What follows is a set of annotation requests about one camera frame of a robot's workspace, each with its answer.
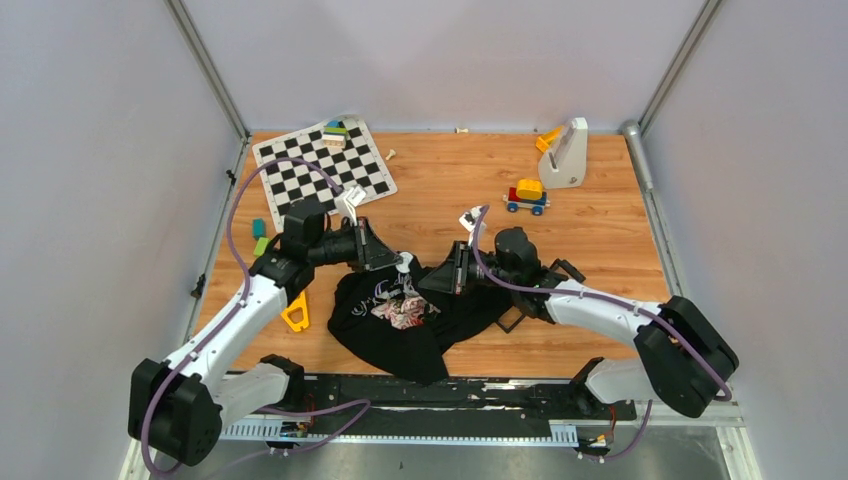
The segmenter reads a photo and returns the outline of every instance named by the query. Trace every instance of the yellow toy piece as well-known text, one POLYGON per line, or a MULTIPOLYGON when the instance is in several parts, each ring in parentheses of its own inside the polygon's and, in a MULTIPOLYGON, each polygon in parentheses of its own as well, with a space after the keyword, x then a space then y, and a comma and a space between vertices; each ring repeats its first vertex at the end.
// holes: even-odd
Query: yellow toy piece
POLYGON ((551 142, 556 139, 557 135, 559 135, 559 132, 561 130, 562 125, 558 126, 557 128, 551 130, 550 132, 544 135, 539 135, 539 137, 536 139, 536 148, 538 148, 539 151, 542 153, 547 152, 548 149, 551 148, 551 142))
POLYGON ((302 332, 309 327, 309 307, 306 304, 306 290, 300 292, 300 295, 294 299, 294 301, 289 304, 288 308, 283 310, 283 313, 280 314, 283 317, 283 320, 289 324, 292 330, 295 332, 302 332), (299 322, 295 322, 291 318, 291 314, 300 310, 303 319, 299 322))
POLYGON ((542 182, 532 178, 522 178, 515 186, 515 195, 522 200, 539 200, 543 191, 542 182))

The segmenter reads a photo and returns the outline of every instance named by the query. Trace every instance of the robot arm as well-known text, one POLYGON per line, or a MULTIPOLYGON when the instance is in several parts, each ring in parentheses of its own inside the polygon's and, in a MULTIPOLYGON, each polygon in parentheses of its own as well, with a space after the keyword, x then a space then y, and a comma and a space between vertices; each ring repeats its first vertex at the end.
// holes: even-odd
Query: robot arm
POLYGON ((652 316, 673 325, 722 380, 739 366, 733 350, 686 298, 640 302, 586 287, 585 277, 564 260, 543 267, 520 227, 502 230, 495 236, 495 251, 480 253, 482 265, 468 243, 454 242, 447 259, 419 286, 456 295, 475 284, 510 287, 513 304, 527 316, 587 328, 634 348, 638 360, 593 359, 573 379, 588 389, 595 403, 659 398, 678 413, 696 418, 715 398, 716 381, 652 316), (501 282, 493 282, 484 268, 501 282))
POLYGON ((248 296, 242 298, 242 284, 185 345, 161 363, 146 359, 136 367, 130 391, 130 436, 141 438, 154 392, 187 355, 191 361, 168 385, 149 430, 152 447, 186 465, 202 461, 221 431, 245 415, 275 403, 297 406, 303 398, 304 371, 286 358, 269 355, 248 372, 228 380, 223 377, 253 338, 309 285, 316 267, 348 263, 361 271, 403 262, 401 255, 380 241, 367 218, 355 216, 348 193, 337 198, 345 214, 339 230, 325 224, 326 211, 320 203, 304 200, 293 205, 283 233, 249 269, 248 296), (201 342, 208 343, 195 353, 201 342))

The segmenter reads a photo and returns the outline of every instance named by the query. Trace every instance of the gray wall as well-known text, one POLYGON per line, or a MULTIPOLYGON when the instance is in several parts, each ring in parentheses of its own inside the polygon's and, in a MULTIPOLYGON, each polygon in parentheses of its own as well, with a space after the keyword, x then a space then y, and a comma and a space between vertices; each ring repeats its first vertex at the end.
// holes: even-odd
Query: gray wall
POLYGON ((844 478, 848 4, 725 2, 648 134, 764 478, 844 478))
POLYGON ((0 6, 0 478, 117 477, 238 145, 162 1, 0 6))
POLYGON ((618 129, 702 0, 187 0, 253 129, 618 129))

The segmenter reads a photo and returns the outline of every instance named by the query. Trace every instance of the toy car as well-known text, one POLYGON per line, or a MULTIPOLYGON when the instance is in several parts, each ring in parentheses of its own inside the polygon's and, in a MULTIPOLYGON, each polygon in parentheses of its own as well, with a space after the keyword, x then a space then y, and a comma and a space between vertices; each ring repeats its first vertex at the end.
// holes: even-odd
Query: toy car
POLYGON ((533 215, 541 215, 545 208, 551 206, 548 194, 542 188, 542 182, 524 178, 515 187, 509 188, 509 195, 504 195, 506 209, 517 212, 519 208, 529 208, 533 215))

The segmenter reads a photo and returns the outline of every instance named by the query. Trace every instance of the black and white checkered board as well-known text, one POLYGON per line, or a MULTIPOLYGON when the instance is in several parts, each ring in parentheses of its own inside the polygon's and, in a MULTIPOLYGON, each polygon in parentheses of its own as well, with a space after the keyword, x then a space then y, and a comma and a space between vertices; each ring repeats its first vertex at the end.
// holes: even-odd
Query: black and white checkered board
MULTIPOLYGON (((324 147, 321 140, 323 123, 282 137, 273 138, 253 146, 257 165, 281 157, 302 158, 327 172, 344 188, 355 184, 365 189, 368 203, 397 192, 386 163, 371 138, 365 122, 356 117, 340 120, 348 131, 344 150, 335 154, 324 147)), ((261 174, 268 206, 278 232, 283 230, 282 217, 293 202, 304 198, 317 199, 331 214, 336 213, 333 192, 321 175, 303 165, 283 162, 268 167, 261 174)))

